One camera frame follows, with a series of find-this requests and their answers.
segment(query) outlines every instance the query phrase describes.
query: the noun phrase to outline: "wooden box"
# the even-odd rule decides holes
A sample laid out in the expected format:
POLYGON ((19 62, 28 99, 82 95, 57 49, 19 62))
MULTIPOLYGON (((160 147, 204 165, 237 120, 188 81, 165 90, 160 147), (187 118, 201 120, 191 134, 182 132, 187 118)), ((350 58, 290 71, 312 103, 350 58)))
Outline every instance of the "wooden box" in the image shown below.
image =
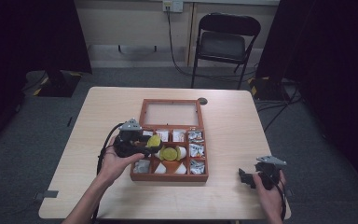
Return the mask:
POLYGON ((161 140, 165 147, 162 150, 168 150, 166 149, 168 147, 170 147, 170 150, 172 148, 179 150, 178 148, 181 147, 182 152, 184 149, 186 150, 186 155, 178 151, 178 157, 175 160, 169 158, 167 161, 163 157, 160 158, 160 154, 164 155, 161 150, 159 154, 145 158, 146 163, 150 161, 148 171, 143 170, 145 173, 139 173, 136 167, 138 163, 133 163, 131 165, 131 179, 133 181, 207 181, 207 147, 198 100, 144 99, 139 124, 143 128, 144 134, 162 136, 161 140), (166 171, 156 174, 155 172, 161 163, 166 171))

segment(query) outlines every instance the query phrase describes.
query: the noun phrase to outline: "black cable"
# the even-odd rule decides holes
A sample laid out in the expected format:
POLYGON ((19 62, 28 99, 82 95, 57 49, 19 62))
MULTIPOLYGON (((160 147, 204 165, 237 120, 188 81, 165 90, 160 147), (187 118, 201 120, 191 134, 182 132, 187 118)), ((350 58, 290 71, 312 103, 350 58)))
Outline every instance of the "black cable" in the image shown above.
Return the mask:
POLYGON ((272 109, 272 108, 276 108, 276 107, 281 107, 281 106, 285 106, 287 104, 285 103, 282 103, 282 102, 279 102, 278 105, 271 105, 271 106, 268 106, 268 107, 264 107, 264 108, 261 108, 263 105, 261 105, 258 109, 257 109, 257 112, 261 112, 263 110, 267 110, 267 109, 272 109))
MULTIPOLYGON (((300 85, 299 82, 290 81, 290 82, 283 82, 282 84, 287 85, 287 86, 296 85, 295 93, 297 93, 297 91, 299 90, 299 87, 298 87, 300 85)), ((284 102, 285 102, 284 100, 283 101, 255 101, 255 105, 257 105, 257 104, 282 104, 283 105, 284 102)), ((298 99, 295 100, 292 103, 289 103, 289 104, 293 104, 293 103, 296 103, 296 102, 298 102, 298 99)))
POLYGON ((22 89, 21 91, 28 91, 29 89, 34 87, 37 83, 39 83, 43 79, 43 77, 45 77, 45 75, 46 75, 46 71, 43 73, 43 76, 41 78, 39 78, 34 84, 32 84, 29 87, 24 87, 24 89, 22 89))
POLYGON ((275 106, 271 106, 271 107, 268 107, 268 108, 263 108, 263 109, 259 109, 257 112, 260 112, 262 110, 265 110, 265 109, 270 109, 270 108, 274 108, 274 107, 280 107, 280 106, 283 106, 283 108, 278 112, 277 115, 275 115, 275 117, 269 122, 269 124, 266 126, 266 128, 264 129, 264 133, 267 131, 267 129, 269 128, 269 126, 273 123, 273 121, 283 112, 283 110, 289 106, 289 105, 292 105, 292 104, 295 104, 297 103, 298 101, 301 100, 302 97, 298 98, 297 100, 293 101, 295 99, 295 96, 296 96, 296 93, 298 91, 298 86, 296 86, 296 90, 295 92, 293 93, 292 97, 290 98, 289 102, 284 104, 284 105, 275 105, 275 106))
MULTIPOLYGON (((174 57, 173 57, 170 8, 169 8, 169 7, 165 7, 165 9, 166 9, 167 18, 168 18, 169 37, 170 37, 170 49, 171 49, 171 56, 172 56, 173 65, 174 65, 175 69, 176 69, 179 73, 181 73, 182 75, 185 75, 185 76, 188 76, 188 77, 192 77, 193 74, 189 74, 189 73, 183 71, 183 70, 176 64, 176 60, 175 60, 174 57)), ((257 65, 258 65, 258 63, 255 64, 255 66, 254 66, 254 71, 245 73, 244 76, 254 74, 255 71, 256 71, 256 68, 255 68, 255 67, 256 67, 257 65)), ((238 82, 238 80, 228 79, 228 78, 225 78, 225 77, 240 77, 240 76, 239 76, 239 75, 233 75, 233 76, 205 76, 205 75, 197 75, 197 77, 205 77, 205 78, 208 78, 208 79, 211 79, 211 80, 219 80, 219 81, 238 82)), ((249 77, 249 78, 243 80, 242 82, 246 82, 246 81, 248 81, 249 79, 251 79, 252 77, 249 77)))
MULTIPOLYGON (((266 174, 266 172, 264 171, 263 168, 261 168, 261 172, 263 172, 264 174, 266 174)), ((280 196, 281 196, 281 200, 282 200, 281 220, 283 221, 283 220, 284 220, 284 217, 286 216, 286 194, 285 194, 285 190, 284 190, 284 184, 283 184, 283 182, 281 181, 281 175, 280 175, 280 177, 279 177, 279 182, 282 183, 282 188, 283 188, 283 190, 279 187, 279 185, 278 185, 279 182, 278 182, 278 183, 275 183, 275 182, 273 181, 273 179, 271 178, 271 176, 269 176, 269 175, 266 175, 266 176, 268 177, 269 181, 274 184, 275 188, 277 188, 277 190, 278 190, 278 192, 279 192, 279 194, 280 194, 280 196)))
MULTIPOLYGON (((112 131, 110 131, 110 133, 107 135, 106 137, 106 140, 103 144, 103 148, 101 149, 101 152, 100 152, 100 156, 98 156, 98 164, 97 164, 97 175, 98 173, 100 173, 101 171, 101 168, 103 166, 103 157, 104 157, 104 154, 106 152, 106 149, 110 146, 108 146, 107 144, 109 143, 109 140, 110 140, 110 137, 112 136, 113 132, 120 126, 122 126, 124 123, 119 123, 118 125, 116 125, 112 131)), ((91 218, 91 223, 94 224, 95 223, 95 220, 97 219, 97 216, 98 216, 98 210, 100 209, 100 205, 98 204, 97 207, 95 208, 94 210, 94 213, 92 214, 92 218, 91 218)))

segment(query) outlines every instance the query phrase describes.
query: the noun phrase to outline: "chair leg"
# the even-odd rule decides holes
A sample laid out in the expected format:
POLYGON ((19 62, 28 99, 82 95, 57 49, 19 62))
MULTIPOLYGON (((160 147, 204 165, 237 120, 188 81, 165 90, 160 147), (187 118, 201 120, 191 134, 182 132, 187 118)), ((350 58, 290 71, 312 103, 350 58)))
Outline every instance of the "chair leg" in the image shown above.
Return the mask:
POLYGON ((240 78, 240 81, 238 82, 237 90, 239 90, 241 88, 243 75, 245 75, 245 68, 246 68, 246 64, 243 65, 242 72, 241 72, 241 78, 240 78))
POLYGON ((240 67, 240 64, 237 64, 237 67, 235 67, 235 69, 234 69, 234 73, 237 72, 237 70, 238 70, 239 67, 240 67))
POLYGON ((193 87, 194 87, 194 78, 196 77, 196 69, 197 69, 198 64, 199 64, 199 59, 196 57, 194 59, 193 76, 191 78, 191 89, 193 89, 193 87))

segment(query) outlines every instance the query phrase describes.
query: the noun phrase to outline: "cable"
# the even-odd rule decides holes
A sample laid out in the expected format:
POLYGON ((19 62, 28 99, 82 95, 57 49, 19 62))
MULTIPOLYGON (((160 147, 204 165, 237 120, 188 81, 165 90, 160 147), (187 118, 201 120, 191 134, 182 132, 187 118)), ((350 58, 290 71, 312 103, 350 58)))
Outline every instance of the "cable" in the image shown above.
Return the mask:
POLYGON ((275 117, 269 122, 269 124, 266 126, 266 128, 264 128, 264 133, 267 131, 267 129, 269 128, 269 126, 274 122, 274 120, 283 112, 283 110, 289 106, 289 105, 292 105, 292 104, 295 104, 297 103, 298 101, 300 101, 302 99, 302 97, 299 97, 297 100, 293 101, 295 96, 296 96, 296 93, 298 91, 298 86, 296 86, 296 90, 295 92, 293 93, 292 97, 290 98, 289 102, 285 102, 284 105, 274 105, 274 106, 270 106, 270 107, 266 107, 266 108, 263 108, 263 109, 259 109, 257 112, 260 112, 262 110, 265 110, 265 109, 270 109, 270 108, 274 108, 274 107, 280 107, 280 106, 283 106, 283 108, 278 112, 277 115, 275 115, 275 117))
MULTIPOLYGON (((263 168, 261 168, 261 172, 263 172, 264 174, 267 174, 263 168)), ((269 181, 274 184, 275 188, 277 188, 279 194, 281 195, 281 200, 282 200, 281 220, 283 221, 284 217, 286 216, 286 194, 285 194, 284 184, 281 181, 281 177, 279 177, 279 182, 281 182, 281 184, 282 184, 282 189, 281 189, 278 185, 279 182, 275 183, 275 181, 271 178, 271 176, 269 176, 269 175, 266 175, 266 176, 268 177, 269 181)))
MULTIPOLYGON (((267 105, 272 105, 274 104, 273 106, 269 106, 269 107, 264 107, 264 108, 261 108, 263 107, 264 105, 261 105, 260 107, 257 108, 257 112, 261 112, 263 110, 266 110, 266 109, 271 109, 271 108, 275 108, 275 107, 281 107, 281 106, 286 106, 286 105, 292 105, 292 104, 295 104, 297 103, 298 101, 300 101, 302 99, 302 96, 300 96, 298 99, 294 100, 294 98, 296 97, 296 93, 299 89, 299 83, 296 82, 296 81, 286 81, 286 82, 283 82, 282 84, 284 85, 296 85, 296 90, 295 92, 293 93, 292 97, 290 98, 290 100, 287 102, 285 100, 283 101, 262 101, 262 102, 255 102, 255 105, 257 104, 267 104, 267 105)), ((285 99, 284 97, 284 88, 282 87, 281 88, 281 95, 282 95, 282 98, 285 99)))
POLYGON ((22 89, 21 91, 28 91, 29 89, 34 87, 37 83, 39 83, 43 79, 43 77, 45 77, 45 75, 46 75, 46 71, 43 73, 43 76, 41 78, 39 78, 34 84, 32 84, 29 87, 24 87, 24 89, 22 89))
MULTIPOLYGON (((189 73, 183 71, 183 70, 176 64, 176 60, 175 60, 174 57, 173 57, 170 8, 169 8, 169 7, 165 7, 165 9, 166 9, 167 18, 168 18, 169 37, 170 37, 170 49, 171 49, 171 56, 172 56, 173 65, 174 65, 175 69, 176 69, 179 73, 181 73, 182 75, 185 75, 185 76, 188 76, 188 77, 192 77, 192 76, 193 76, 192 74, 189 74, 189 73)), ((255 68, 255 67, 256 67, 257 65, 258 65, 258 63, 255 64, 255 66, 254 66, 254 71, 245 73, 244 76, 251 75, 251 74, 255 74, 255 71, 256 71, 256 68, 255 68)), ((211 80, 219 80, 219 81, 227 81, 227 82, 238 82, 238 80, 228 79, 228 78, 225 78, 225 77, 240 77, 240 76, 239 76, 239 75, 233 75, 233 76, 205 76, 205 75, 197 75, 197 77, 205 77, 205 78, 208 78, 208 79, 211 79, 211 80)), ((243 80, 242 82, 246 82, 246 81, 248 81, 249 79, 251 79, 252 77, 254 77, 254 76, 251 76, 251 77, 249 77, 249 78, 243 80)))

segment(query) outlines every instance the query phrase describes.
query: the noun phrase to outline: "black chair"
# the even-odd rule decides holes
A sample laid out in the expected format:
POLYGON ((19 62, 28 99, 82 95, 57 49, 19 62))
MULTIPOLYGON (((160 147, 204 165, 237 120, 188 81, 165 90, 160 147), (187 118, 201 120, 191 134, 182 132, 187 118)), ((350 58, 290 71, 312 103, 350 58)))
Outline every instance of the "black chair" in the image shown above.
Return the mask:
POLYGON ((217 12, 202 17, 197 35, 191 88, 194 87, 194 78, 197 76, 198 60, 202 59, 220 63, 235 63, 237 67, 234 73, 243 64, 237 88, 239 90, 252 46, 259 33, 260 23, 252 17, 217 12), (252 38, 247 48, 244 36, 252 38))

